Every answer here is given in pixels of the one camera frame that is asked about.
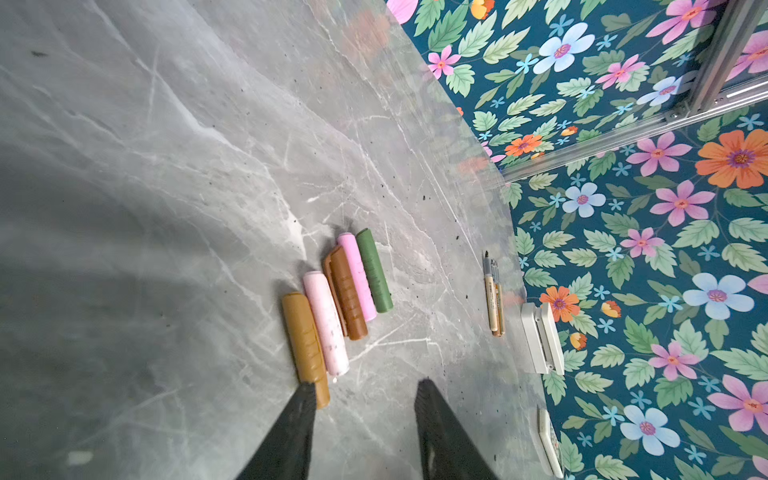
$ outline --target pink flower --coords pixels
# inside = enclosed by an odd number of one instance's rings
[[[750,73],[768,70],[768,56],[766,56],[768,55],[768,30],[753,33],[746,43],[743,53],[745,55],[741,55],[736,60],[736,66],[730,71],[728,80],[737,76],[747,67],[750,68]]]
[[[667,6],[667,15],[672,18],[664,20],[659,25],[656,25],[645,36],[656,37],[669,30],[664,38],[661,39],[661,43],[666,45],[675,38],[681,36],[689,22],[694,28],[699,28],[701,25],[712,23],[716,14],[712,10],[707,9],[717,7],[725,1],[726,0],[696,0],[695,2],[692,2],[691,0],[674,0],[674,2]]]
[[[619,83],[629,81],[629,79],[632,78],[633,71],[645,66],[644,61],[637,61],[639,57],[640,55],[632,55],[623,65],[619,62],[612,63],[611,66],[608,67],[608,73],[598,78],[598,83],[603,84],[603,90],[617,81]]]
[[[723,386],[735,396],[713,393],[707,399],[722,409],[738,410],[728,417],[730,427],[737,432],[748,432],[757,420],[757,425],[768,435],[768,382],[754,384],[752,395],[744,382],[730,375],[723,375]]]
[[[681,355],[683,347],[678,342],[670,343],[670,351],[667,352],[661,345],[651,345],[650,349],[658,357],[648,360],[650,366],[655,369],[664,367],[664,376],[670,382],[677,378],[677,372],[688,379],[695,379],[696,372],[689,365],[696,365],[700,360],[695,355]]]
[[[642,151],[630,155],[627,161],[631,164],[644,163],[640,168],[643,177],[655,172],[659,165],[661,165],[662,170],[676,172],[680,168],[680,164],[671,156],[685,155],[690,151],[691,146],[686,144],[672,145],[672,142],[674,142],[674,134],[670,131],[659,137],[658,144],[654,144],[650,138],[641,138],[637,142],[637,148]]]
[[[768,477],[768,460],[764,459],[763,457],[758,457],[757,455],[753,455],[752,463],[755,464],[755,468],[757,468],[758,472]],[[749,477],[747,480],[766,480],[766,479],[760,478],[760,477]]]
[[[429,54],[427,58],[431,64],[427,66],[435,74],[435,78],[440,78],[442,74],[445,74],[447,77],[453,75],[453,67],[451,65],[456,63],[461,57],[461,55],[451,55],[451,45],[448,45],[442,49],[440,56],[435,52]]]
[[[715,198],[714,192],[698,192],[694,194],[694,184],[686,180],[677,185],[677,195],[668,188],[657,188],[656,196],[660,200],[666,200],[660,204],[655,204],[650,209],[652,214],[664,215],[666,212],[672,212],[669,216],[670,225],[676,227],[683,223],[685,214],[691,218],[702,220],[709,218],[706,208],[698,207],[697,204],[705,204]]]
[[[632,248],[629,253],[632,258],[639,257],[641,253],[643,255],[648,255],[649,257],[655,257],[656,247],[664,243],[664,240],[661,238],[654,237],[654,229],[651,227],[643,230],[642,234],[634,228],[631,228],[627,234],[629,235],[629,238],[622,240],[621,246]]]
[[[485,150],[485,153],[488,154],[493,163],[502,161],[507,157],[506,155],[494,155],[491,148],[488,146],[488,141],[484,141],[480,145],[482,145],[482,149]]]

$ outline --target floral wallpaper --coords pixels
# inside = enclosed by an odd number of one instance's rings
[[[672,107],[693,84],[725,1],[387,5],[490,158],[506,167]]]
[[[744,50],[728,75],[726,87],[751,80],[768,70],[768,10],[758,21],[755,32],[750,36]]]
[[[767,115],[504,187],[564,350],[542,379],[569,480],[768,478]]]

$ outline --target brown marker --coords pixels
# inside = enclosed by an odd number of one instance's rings
[[[341,319],[341,330],[350,340],[360,340],[368,335],[366,320],[362,315],[360,299],[355,290],[352,271],[341,245],[336,246],[323,262],[323,271],[328,277],[331,296]]]
[[[286,317],[299,380],[315,384],[317,409],[320,410],[328,406],[331,395],[328,391],[326,363],[309,300],[299,292],[288,293],[283,297],[283,315]]]

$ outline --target pink marker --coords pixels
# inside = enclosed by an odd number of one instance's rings
[[[315,317],[326,370],[331,376],[342,376],[349,371],[349,357],[328,279],[323,272],[308,272],[304,275],[304,290]]]
[[[337,238],[336,241],[339,242],[339,245],[344,249],[346,260],[349,263],[349,269],[352,271],[352,280],[355,282],[357,298],[360,299],[362,317],[366,319],[366,322],[370,322],[376,318],[376,305],[373,303],[371,288],[368,286],[366,270],[362,266],[360,249],[357,247],[357,239],[354,235],[347,232],[339,235],[339,238]]]

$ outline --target white flower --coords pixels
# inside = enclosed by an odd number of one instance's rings
[[[664,446],[675,448],[680,445],[680,436],[672,429],[662,428],[667,416],[659,409],[648,409],[645,414],[634,405],[624,407],[624,416],[629,422],[621,424],[621,433],[630,440],[643,439],[643,448],[651,455],[664,454]]]
[[[691,306],[707,304],[704,309],[707,316],[717,320],[730,317],[730,310],[749,312],[755,307],[755,301],[746,295],[737,294],[746,288],[744,280],[735,275],[726,275],[717,281],[712,273],[697,273],[694,283],[701,290],[686,290],[683,300]]]
[[[554,65],[554,71],[563,71],[574,62],[574,53],[582,53],[592,46],[594,35],[586,35],[587,24],[577,23],[570,27],[561,40],[558,37],[550,38],[538,49],[538,54],[546,58],[533,67],[533,72],[538,75],[546,72]]]
[[[637,100],[637,104],[642,105],[650,102],[650,105],[655,107],[669,100],[672,95],[679,95],[689,91],[694,85],[694,78],[697,73],[699,73],[698,70],[689,71],[680,78],[666,77],[664,80],[658,81],[654,85],[654,91],[640,97]]]
[[[587,182],[584,186],[570,187],[565,191],[565,196],[570,198],[563,204],[563,211],[567,214],[575,212],[578,209],[579,217],[591,217],[594,214],[592,206],[600,207],[605,204],[605,195],[596,194],[598,186],[592,182]]]

